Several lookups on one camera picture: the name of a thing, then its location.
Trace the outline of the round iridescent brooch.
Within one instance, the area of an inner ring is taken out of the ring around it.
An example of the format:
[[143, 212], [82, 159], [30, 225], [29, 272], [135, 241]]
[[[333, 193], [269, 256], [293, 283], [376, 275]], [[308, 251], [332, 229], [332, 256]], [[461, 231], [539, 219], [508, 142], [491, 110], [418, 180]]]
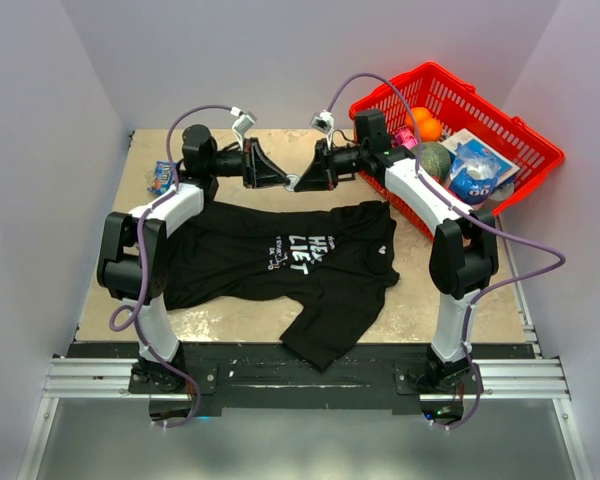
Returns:
[[286, 183], [284, 185], [284, 188], [289, 192], [294, 192], [296, 185], [298, 184], [299, 181], [300, 181], [300, 177], [298, 175], [288, 174], [286, 176]]

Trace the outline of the black printed t-shirt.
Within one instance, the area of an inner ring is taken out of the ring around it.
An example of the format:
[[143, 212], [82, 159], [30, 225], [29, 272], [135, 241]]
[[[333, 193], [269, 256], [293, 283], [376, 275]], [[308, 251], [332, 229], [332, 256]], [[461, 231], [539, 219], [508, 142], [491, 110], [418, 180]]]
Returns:
[[324, 371], [373, 325], [398, 283], [395, 230], [383, 201], [290, 213], [213, 202], [169, 239], [165, 305], [287, 297], [302, 310], [280, 340]]

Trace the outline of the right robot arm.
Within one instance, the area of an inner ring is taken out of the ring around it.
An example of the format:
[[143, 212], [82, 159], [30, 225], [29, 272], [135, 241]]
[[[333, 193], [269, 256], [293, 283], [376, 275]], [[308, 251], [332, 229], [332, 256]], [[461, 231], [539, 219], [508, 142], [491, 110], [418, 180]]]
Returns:
[[354, 124], [355, 142], [336, 147], [333, 115], [315, 114], [311, 126], [324, 137], [307, 170], [291, 184], [296, 192], [333, 190], [341, 176], [364, 172], [424, 222], [433, 236], [429, 273], [440, 303], [424, 370], [412, 383], [419, 391], [449, 392], [472, 369], [477, 300], [499, 268], [494, 217], [473, 211], [417, 167], [415, 151], [393, 142], [380, 110], [356, 114]]

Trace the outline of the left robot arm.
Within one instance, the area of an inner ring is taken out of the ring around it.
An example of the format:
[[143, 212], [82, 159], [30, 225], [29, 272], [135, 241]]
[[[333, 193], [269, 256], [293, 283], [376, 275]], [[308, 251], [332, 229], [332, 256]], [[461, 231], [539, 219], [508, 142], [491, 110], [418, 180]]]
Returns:
[[181, 343], [168, 319], [164, 292], [170, 270], [169, 239], [211, 202], [218, 178], [239, 177], [248, 188], [294, 184], [260, 147], [239, 129], [232, 147], [219, 148], [211, 131], [196, 124], [182, 134], [182, 160], [173, 166], [173, 184], [156, 200], [105, 219], [97, 281], [120, 305], [109, 327], [132, 327], [139, 340], [133, 376], [165, 392], [191, 388]]

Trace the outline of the pink be you box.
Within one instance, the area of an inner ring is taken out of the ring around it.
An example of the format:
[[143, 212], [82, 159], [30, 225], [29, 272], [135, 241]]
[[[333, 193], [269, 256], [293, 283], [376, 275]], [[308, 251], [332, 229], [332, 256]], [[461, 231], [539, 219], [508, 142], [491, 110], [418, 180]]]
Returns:
[[412, 149], [418, 145], [418, 141], [409, 127], [400, 128], [394, 135], [394, 142], [397, 146], [404, 146]]

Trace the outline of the blue candy packet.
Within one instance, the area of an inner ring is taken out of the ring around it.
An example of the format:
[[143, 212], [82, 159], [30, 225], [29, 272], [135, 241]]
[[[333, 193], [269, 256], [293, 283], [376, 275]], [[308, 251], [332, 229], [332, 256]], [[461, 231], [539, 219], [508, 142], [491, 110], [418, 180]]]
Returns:
[[147, 191], [156, 196], [166, 193], [179, 180], [178, 168], [178, 163], [157, 161]]

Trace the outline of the green netted melon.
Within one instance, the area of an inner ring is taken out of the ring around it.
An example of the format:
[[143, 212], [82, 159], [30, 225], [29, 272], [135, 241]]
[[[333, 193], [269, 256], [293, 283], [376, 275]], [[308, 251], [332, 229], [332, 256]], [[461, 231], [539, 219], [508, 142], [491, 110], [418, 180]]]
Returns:
[[443, 183], [451, 169], [452, 158], [449, 150], [437, 142], [422, 144], [420, 167], [439, 183]]

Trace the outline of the upper orange fruit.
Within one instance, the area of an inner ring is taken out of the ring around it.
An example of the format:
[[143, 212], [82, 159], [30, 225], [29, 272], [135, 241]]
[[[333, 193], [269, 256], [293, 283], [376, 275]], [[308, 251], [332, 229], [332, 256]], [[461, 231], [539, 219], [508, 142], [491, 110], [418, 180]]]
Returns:
[[405, 117], [406, 125], [414, 130], [420, 128], [421, 125], [431, 117], [430, 111], [425, 107], [414, 107], [411, 113], [407, 113]]

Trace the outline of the orange fruit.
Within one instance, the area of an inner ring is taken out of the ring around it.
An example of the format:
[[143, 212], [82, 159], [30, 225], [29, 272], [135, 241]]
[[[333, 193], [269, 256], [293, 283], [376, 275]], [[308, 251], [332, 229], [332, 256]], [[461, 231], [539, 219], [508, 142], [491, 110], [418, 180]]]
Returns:
[[417, 125], [420, 138], [423, 142], [438, 142], [442, 137], [443, 127], [441, 123], [433, 117], [423, 118]]
[[411, 113], [407, 113], [405, 117], [406, 125], [414, 130], [420, 128], [421, 125], [431, 117], [430, 111], [425, 107], [414, 107]]

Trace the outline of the lower orange fruit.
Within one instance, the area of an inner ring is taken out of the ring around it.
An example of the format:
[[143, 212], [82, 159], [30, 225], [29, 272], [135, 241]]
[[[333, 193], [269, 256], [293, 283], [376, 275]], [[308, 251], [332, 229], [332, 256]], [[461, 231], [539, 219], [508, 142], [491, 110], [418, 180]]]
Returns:
[[443, 127], [441, 123], [433, 117], [423, 118], [417, 125], [420, 138], [423, 142], [438, 142], [442, 137]]

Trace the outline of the blue plastic package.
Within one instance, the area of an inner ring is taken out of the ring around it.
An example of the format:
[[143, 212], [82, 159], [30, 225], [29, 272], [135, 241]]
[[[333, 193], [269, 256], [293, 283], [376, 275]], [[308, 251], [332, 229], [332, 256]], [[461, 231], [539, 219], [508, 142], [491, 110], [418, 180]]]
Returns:
[[498, 165], [458, 150], [448, 177], [448, 189], [467, 205], [482, 204], [498, 183]]

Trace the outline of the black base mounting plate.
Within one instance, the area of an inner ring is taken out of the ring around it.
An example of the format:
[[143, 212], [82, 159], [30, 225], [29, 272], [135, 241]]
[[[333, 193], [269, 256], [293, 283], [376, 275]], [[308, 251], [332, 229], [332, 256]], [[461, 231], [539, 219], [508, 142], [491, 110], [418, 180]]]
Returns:
[[423, 371], [423, 344], [359, 344], [317, 370], [274, 343], [186, 343], [184, 371], [197, 381], [199, 413], [225, 408], [385, 410], [418, 415], [407, 377]]

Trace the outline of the aluminium rail frame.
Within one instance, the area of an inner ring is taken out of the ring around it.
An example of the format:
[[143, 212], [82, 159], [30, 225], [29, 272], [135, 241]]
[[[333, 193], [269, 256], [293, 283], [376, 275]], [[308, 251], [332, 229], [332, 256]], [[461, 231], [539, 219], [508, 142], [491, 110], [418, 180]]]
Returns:
[[18, 475], [38, 479], [250, 477], [589, 479], [593, 472], [561, 361], [539, 345], [513, 288], [477, 306], [482, 378], [419, 393], [437, 317], [431, 299], [390, 293], [376, 324], [327, 370], [276, 339], [296, 306], [224, 299], [174, 314], [200, 385], [195, 418], [180, 391], [140, 382], [133, 331], [105, 328], [91, 298], [67, 350], [52, 357]]

